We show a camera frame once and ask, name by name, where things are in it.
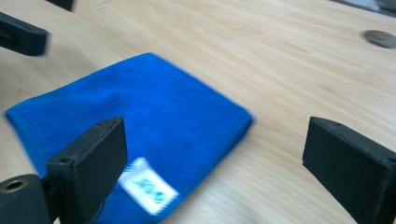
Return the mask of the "grey round table grommet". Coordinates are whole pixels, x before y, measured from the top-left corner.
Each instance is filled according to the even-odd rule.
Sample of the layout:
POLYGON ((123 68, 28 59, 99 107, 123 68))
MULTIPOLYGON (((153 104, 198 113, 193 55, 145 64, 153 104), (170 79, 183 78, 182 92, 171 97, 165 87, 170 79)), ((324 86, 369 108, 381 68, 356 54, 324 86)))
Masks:
POLYGON ((396 35, 384 31, 368 30, 362 33, 362 37, 381 48, 396 49, 396 35))

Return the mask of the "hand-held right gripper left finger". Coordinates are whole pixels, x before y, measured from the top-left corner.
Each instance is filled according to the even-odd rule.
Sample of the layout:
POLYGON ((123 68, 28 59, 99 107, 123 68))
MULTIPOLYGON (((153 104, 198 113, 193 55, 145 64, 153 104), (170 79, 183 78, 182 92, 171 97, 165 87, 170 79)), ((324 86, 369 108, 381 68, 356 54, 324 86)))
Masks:
POLYGON ((128 161, 122 117, 93 125, 47 164, 61 194, 62 224, 93 224, 128 161))

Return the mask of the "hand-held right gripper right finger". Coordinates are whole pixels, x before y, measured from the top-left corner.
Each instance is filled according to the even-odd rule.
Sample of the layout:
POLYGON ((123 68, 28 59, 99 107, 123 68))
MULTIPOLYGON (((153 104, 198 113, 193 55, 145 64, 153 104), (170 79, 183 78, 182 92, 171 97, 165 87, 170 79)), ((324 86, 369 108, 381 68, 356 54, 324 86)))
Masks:
POLYGON ((341 123, 312 117, 303 166, 358 224, 396 219, 396 152, 341 123))

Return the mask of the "blue microfibre cloth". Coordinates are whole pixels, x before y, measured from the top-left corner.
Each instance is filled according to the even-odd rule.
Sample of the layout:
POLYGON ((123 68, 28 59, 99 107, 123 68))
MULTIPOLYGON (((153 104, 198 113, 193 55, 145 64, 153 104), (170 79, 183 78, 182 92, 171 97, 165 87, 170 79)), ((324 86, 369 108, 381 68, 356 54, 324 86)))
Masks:
POLYGON ((92 125, 124 119, 128 164, 98 224, 163 221, 253 121, 245 108, 153 53, 14 105, 6 117, 40 175, 49 159, 92 125))

